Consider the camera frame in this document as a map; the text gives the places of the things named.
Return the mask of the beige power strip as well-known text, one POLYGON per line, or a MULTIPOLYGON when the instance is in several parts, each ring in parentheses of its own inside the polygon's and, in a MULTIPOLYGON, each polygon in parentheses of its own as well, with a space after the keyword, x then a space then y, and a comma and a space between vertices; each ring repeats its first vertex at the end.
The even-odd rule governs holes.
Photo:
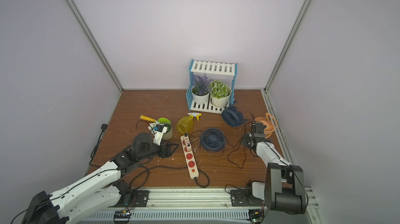
POLYGON ((182 135, 180 137, 180 139, 181 139, 181 144, 182 144, 182 149, 183 149, 183 153, 184 153, 185 162, 186 162, 186 165, 187 165, 187 168, 188 168, 188 171, 189 171, 190 178, 191 179, 195 179, 195 178, 199 177, 199 170, 198 170, 195 158, 194 158, 193 151, 191 151, 191 152, 186 152, 185 151, 185 145, 183 145, 183 143, 182 143, 183 136, 184 135, 182 135))

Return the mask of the dark blue round desk fan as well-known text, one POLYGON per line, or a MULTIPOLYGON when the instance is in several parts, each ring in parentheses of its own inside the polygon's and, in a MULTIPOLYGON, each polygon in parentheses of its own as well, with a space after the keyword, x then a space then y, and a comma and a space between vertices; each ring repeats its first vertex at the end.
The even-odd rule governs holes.
POLYGON ((215 128, 205 130, 200 137, 200 146, 206 151, 219 152, 225 148, 224 134, 215 128))

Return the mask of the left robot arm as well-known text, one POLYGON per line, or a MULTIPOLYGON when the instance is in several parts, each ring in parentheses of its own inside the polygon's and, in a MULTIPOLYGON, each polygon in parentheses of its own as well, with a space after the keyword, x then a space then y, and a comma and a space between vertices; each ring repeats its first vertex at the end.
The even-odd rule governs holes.
POLYGON ((179 147, 169 141, 153 142, 150 133, 138 134, 132 144, 80 180, 52 193, 35 195, 22 211, 23 224, 76 224, 106 207, 115 206, 131 187, 122 178, 146 159, 169 158, 179 147))

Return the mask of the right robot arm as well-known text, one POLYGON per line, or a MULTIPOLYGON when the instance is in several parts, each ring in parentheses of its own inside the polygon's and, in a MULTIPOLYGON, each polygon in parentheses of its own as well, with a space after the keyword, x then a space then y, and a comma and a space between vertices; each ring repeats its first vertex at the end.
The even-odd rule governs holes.
POLYGON ((274 144, 265 138, 264 125, 251 123, 241 144, 254 151, 266 166, 265 182, 249 181, 246 196, 264 201, 269 210, 287 214, 305 214, 308 194, 304 186, 304 173, 300 166, 292 165, 276 150, 274 144))

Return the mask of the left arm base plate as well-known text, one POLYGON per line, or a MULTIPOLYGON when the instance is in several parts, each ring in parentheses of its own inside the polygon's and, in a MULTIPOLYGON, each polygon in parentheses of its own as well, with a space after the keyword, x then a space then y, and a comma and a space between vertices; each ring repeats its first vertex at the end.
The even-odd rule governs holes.
POLYGON ((115 207, 146 207, 149 200, 149 190, 136 190, 123 194, 115 207))

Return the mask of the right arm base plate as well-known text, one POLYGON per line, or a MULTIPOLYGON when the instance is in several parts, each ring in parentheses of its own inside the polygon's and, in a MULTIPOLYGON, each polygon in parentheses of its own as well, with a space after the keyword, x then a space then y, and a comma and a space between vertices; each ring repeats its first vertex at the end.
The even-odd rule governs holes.
POLYGON ((247 194, 245 189, 230 191, 230 200, 233 207, 261 207, 263 201, 247 194))

